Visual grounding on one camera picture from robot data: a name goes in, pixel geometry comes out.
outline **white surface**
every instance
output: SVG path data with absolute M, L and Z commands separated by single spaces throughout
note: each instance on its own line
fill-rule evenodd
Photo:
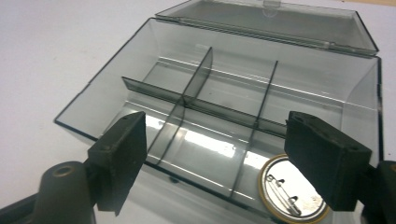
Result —
M 52 165 L 86 159 L 89 144 L 53 119 L 148 17 L 181 2 L 0 1 L 0 207 L 37 192 Z M 291 2 L 359 11 L 383 59 L 385 156 L 396 161 L 396 7 Z M 116 221 L 97 213 L 98 222 L 246 222 L 189 193 L 153 186 L 152 178 L 139 176 Z

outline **metal pin clasp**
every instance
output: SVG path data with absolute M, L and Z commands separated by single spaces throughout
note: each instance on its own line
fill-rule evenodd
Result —
M 273 175 L 265 177 L 271 190 L 279 199 L 283 206 L 295 217 L 300 217 L 302 212 L 295 204 L 298 200 L 297 196 L 290 197 L 289 194 L 283 189 L 282 184 L 286 181 L 284 179 L 276 180 Z

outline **transparent storage box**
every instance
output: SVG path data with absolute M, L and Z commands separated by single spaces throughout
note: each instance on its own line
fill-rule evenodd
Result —
M 148 19 L 55 122 L 95 140 L 144 111 L 147 165 L 269 220 L 257 179 L 284 153 L 291 110 L 363 143 L 377 164 L 380 59 L 357 12 L 269 9 L 194 0 Z

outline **hinged lid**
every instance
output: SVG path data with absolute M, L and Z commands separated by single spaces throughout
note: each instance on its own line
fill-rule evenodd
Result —
M 356 11 L 258 0 L 191 0 L 157 18 L 321 49 L 376 55 Z

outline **black clamp jaw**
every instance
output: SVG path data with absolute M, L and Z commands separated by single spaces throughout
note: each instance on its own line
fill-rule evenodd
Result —
M 396 162 L 369 164 L 372 151 L 314 116 L 291 111 L 285 151 L 333 211 L 364 204 L 368 223 L 396 223 Z
M 88 150 L 84 163 L 48 169 L 36 195 L 0 210 L 0 223 L 95 223 L 96 204 L 118 215 L 147 155 L 146 115 L 127 115 Z

